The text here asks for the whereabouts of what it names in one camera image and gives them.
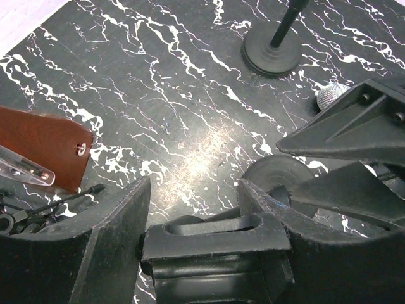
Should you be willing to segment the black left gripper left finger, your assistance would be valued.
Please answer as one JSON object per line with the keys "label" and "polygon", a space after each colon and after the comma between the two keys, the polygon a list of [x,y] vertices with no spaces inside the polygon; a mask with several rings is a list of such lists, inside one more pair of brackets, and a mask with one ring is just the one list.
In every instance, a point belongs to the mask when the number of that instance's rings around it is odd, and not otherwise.
{"label": "black left gripper left finger", "polygon": [[1,237],[2,303],[131,303],[151,181],[35,234]]}

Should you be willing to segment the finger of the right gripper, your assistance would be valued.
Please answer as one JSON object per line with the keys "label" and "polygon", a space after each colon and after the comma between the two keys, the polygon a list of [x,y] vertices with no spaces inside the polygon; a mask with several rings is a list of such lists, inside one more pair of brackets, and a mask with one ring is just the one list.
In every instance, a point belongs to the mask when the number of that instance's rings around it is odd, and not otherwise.
{"label": "finger of the right gripper", "polygon": [[296,156],[404,166],[404,74],[357,84],[276,146]]}
{"label": "finger of the right gripper", "polygon": [[360,162],[295,185],[290,197],[387,231],[404,228],[404,200]]}

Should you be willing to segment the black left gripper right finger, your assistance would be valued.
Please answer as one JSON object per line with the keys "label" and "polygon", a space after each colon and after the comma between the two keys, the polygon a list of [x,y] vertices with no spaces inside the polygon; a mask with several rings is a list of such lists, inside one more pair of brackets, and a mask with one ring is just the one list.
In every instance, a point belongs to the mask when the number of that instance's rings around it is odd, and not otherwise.
{"label": "black left gripper right finger", "polygon": [[295,283],[284,303],[404,303],[404,229],[361,237],[323,225],[249,180],[238,186],[243,212],[265,212],[284,227]]}

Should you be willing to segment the black microphone iridescent head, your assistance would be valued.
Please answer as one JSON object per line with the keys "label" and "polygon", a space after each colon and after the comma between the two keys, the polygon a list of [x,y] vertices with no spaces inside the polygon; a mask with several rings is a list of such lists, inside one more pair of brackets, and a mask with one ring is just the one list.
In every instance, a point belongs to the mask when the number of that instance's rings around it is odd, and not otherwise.
{"label": "black microphone iridescent head", "polygon": [[326,85],[319,91],[316,97],[318,108],[321,111],[325,110],[349,89],[350,87],[345,84],[331,83]]}

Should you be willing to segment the round base microphone stand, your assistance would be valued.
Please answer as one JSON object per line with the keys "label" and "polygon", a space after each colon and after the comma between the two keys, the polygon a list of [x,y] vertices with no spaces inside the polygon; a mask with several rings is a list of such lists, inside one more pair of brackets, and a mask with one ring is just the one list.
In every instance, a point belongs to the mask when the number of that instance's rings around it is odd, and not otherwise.
{"label": "round base microphone stand", "polygon": [[277,219],[238,206],[151,226],[140,264],[157,303],[321,303],[318,283],[299,272],[291,250]]}

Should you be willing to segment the tall black tripod stand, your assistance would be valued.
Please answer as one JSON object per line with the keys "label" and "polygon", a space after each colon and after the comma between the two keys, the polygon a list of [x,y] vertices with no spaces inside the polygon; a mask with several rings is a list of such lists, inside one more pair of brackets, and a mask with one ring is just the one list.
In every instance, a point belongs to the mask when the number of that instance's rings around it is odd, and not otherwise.
{"label": "tall black tripod stand", "polygon": [[11,193],[1,191],[1,235],[34,234],[39,232],[46,226],[48,219],[53,217],[56,210],[66,201],[77,199],[86,194],[97,194],[104,189],[104,184],[96,184],[82,193],[67,196],[36,209],[24,209],[5,203],[4,198],[11,196]]}

